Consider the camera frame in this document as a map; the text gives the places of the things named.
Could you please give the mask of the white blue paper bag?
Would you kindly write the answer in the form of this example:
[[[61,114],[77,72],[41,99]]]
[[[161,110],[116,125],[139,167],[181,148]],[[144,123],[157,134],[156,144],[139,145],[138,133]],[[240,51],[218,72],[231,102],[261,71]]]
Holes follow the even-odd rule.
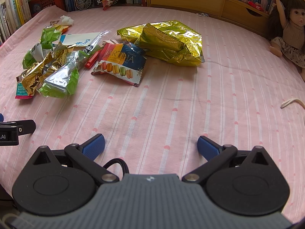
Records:
[[[76,45],[78,47],[87,47],[98,35],[99,33],[66,34],[61,35],[59,42],[64,46]]]

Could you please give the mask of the small red snack packet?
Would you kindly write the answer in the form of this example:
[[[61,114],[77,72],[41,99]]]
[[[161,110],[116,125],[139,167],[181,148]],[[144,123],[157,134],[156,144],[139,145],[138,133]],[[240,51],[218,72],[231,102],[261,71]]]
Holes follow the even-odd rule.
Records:
[[[113,4],[114,0],[102,0],[103,10],[107,10]]]

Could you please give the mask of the macaron snack wrapper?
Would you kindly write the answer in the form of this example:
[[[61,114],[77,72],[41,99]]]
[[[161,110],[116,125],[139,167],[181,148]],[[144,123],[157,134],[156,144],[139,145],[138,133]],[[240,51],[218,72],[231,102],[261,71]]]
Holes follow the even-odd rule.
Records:
[[[131,42],[103,43],[92,75],[110,74],[125,82],[139,86],[146,64],[145,51]]]

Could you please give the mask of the teal red snack wrapper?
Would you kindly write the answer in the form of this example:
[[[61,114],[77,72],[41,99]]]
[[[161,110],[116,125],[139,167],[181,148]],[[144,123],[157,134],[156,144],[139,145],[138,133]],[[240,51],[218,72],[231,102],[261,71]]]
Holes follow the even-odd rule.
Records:
[[[15,98],[16,99],[31,99],[33,95],[29,95],[26,91],[26,89],[23,87],[22,83],[18,82],[17,83],[17,89],[16,89],[16,94]]]

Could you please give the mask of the white crumpled tissue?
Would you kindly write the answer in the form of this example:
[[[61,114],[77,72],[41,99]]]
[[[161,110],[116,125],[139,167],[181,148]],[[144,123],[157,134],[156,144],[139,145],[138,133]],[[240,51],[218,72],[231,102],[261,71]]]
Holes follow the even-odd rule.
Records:
[[[72,26],[74,23],[74,20],[71,19],[71,17],[68,17],[68,16],[61,16],[60,17],[60,20],[58,22],[59,25],[62,25],[62,26]]]

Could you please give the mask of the green crumpled wrapper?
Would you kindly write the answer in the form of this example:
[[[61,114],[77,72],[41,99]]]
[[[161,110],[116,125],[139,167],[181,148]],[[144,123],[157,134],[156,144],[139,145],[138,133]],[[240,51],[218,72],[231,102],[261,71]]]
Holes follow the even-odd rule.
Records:
[[[62,32],[55,27],[47,27],[42,30],[41,39],[29,49],[23,60],[23,69],[29,69],[34,63],[43,61],[46,55],[53,50],[53,42],[57,41]]]

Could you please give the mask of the green silver foil wrapper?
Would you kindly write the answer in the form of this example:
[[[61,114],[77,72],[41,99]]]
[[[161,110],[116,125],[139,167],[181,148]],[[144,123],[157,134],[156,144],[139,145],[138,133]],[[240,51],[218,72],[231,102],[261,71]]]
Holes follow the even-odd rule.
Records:
[[[44,97],[64,98],[73,95],[79,80],[79,69],[90,55],[82,50],[68,53],[64,65],[47,77],[38,92]]]

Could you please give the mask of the red plastic crate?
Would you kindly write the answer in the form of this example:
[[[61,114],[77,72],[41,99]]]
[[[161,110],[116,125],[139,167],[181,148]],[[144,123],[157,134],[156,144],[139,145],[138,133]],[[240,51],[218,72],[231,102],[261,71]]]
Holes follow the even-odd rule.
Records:
[[[57,6],[62,10],[66,10],[65,0],[30,0],[28,4],[32,17],[37,15],[41,10],[50,6]]]

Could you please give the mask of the left row of books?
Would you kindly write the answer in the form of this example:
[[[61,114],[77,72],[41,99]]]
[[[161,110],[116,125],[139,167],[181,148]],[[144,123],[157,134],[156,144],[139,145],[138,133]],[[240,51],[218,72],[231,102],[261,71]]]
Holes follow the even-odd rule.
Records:
[[[1,46],[30,19],[28,0],[1,0]]]

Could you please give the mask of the large gold foil bag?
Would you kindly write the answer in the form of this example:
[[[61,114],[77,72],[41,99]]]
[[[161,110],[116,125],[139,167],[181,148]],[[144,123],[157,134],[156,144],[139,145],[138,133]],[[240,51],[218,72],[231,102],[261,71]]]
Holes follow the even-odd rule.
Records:
[[[202,35],[176,20],[121,28],[117,35],[145,50],[146,55],[170,64],[198,67],[205,61]]]

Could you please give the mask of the doll with brown hair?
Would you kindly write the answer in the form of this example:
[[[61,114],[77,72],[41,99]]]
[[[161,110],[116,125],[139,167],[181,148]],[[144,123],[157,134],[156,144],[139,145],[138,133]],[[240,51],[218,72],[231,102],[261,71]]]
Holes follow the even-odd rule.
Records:
[[[268,21],[269,51],[285,56],[304,79],[304,0],[275,0]]]

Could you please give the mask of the gold foil wrapper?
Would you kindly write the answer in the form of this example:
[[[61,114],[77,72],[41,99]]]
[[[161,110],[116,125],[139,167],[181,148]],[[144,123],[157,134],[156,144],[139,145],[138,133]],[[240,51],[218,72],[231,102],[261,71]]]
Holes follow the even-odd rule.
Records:
[[[41,62],[34,63],[16,77],[17,82],[21,83],[27,95],[33,96],[44,80],[64,65],[68,51],[67,46],[59,43]]]

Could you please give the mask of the clear plastic wrapper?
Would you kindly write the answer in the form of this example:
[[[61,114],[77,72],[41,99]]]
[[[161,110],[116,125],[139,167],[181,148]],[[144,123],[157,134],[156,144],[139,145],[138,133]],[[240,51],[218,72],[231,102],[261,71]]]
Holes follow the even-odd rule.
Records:
[[[90,43],[88,46],[85,47],[85,49],[83,50],[83,52],[87,55],[87,56],[91,56],[93,55],[95,52],[97,52],[99,49],[101,49],[100,43],[102,42],[102,39],[105,35],[107,35],[108,33],[110,33],[109,30],[106,31],[102,31],[101,33],[99,33]]]

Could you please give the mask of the wooden drawer organizer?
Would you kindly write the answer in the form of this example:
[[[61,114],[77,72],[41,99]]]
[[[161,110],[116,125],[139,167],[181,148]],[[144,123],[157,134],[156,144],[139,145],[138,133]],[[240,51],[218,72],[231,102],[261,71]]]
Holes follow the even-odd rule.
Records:
[[[147,6],[203,12],[263,37],[267,33],[268,14],[239,0],[147,0]]]

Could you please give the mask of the pink striped tablecloth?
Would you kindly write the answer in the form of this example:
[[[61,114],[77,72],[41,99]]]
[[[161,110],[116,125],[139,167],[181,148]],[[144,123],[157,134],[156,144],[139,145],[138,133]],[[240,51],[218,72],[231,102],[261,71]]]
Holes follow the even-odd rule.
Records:
[[[42,30],[64,12],[42,10],[1,46],[1,113],[6,121],[33,119],[32,135],[18,146],[1,148],[1,185],[10,191],[40,145],[61,149],[104,135],[104,164],[122,158],[131,173],[175,173],[182,176],[204,162],[199,136],[239,149],[262,145],[290,186],[284,214],[304,217],[304,109],[290,98],[304,99],[304,81],[296,67],[268,50],[268,42],[239,26],[184,11],[149,7],[112,7],[74,11],[69,33],[109,30],[177,20],[202,35],[205,62],[178,67],[148,58],[142,80],[134,87],[112,75],[81,70],[76,92],[63,99],[36,94],[17,100],[16,77],[22,59]]]

